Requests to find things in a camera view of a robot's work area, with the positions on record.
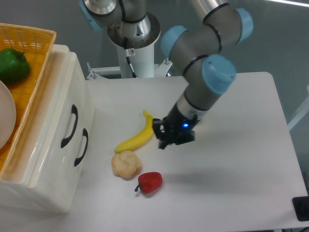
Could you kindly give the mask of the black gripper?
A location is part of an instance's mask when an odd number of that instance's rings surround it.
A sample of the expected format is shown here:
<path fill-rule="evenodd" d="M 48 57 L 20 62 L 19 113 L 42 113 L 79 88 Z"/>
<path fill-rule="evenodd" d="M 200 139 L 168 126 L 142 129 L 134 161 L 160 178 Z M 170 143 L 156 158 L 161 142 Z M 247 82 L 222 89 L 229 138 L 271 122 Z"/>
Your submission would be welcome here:
<path fill-rule="evenodd" d="M 193 128 L 199 122 L 197 115 L 192 119 L 181 119 L 172 124 L 167 117 L 153 119 L 153 131 L 159 140 L 159 149 L 165 149 L 168 145 L 181 145 L 195 140 Z"/>

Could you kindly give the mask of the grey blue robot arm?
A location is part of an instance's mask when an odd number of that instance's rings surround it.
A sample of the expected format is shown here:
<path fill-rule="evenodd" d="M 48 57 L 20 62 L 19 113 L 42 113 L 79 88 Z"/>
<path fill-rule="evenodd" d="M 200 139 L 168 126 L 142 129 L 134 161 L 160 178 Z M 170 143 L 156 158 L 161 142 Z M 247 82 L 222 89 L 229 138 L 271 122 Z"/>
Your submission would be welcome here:
<path fill-rule="evenodd" d="M 82 0 L 79 6 L 92 29 L 107 28 L 122 78 L 154 77 L 171 65 L 181 73 L 187 88 L 169 114 L 151 119 L 150 126 L 160 149 L 194 141 L 195 125 L 236 78 L 234 65 L 220 53 L 251 35 L 250 13 L 225 0 L 194 0 L 202 27 L 189 32 L 174 26 L 161 34 L 143 0 Z"/>

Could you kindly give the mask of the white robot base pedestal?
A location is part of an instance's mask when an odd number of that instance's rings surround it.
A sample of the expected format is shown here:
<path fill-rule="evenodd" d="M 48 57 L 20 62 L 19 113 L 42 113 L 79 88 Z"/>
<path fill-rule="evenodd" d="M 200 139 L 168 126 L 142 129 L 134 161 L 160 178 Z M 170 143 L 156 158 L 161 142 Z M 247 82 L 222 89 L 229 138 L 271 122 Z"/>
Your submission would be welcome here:
<path fill-rule="evenodd" d="M 145 17 L 135 23 L 123 20 L 107 26 L 107 34 L 116 47 L 118 66 L 91 68 L 87 63 L 90 76 L 121 75 L 122 78 L 148 78 L 170 76 L 173 63 L 168 58 L 155 64 L 155 43 L 160 37 L 158 19 L 147 12 Z"/>

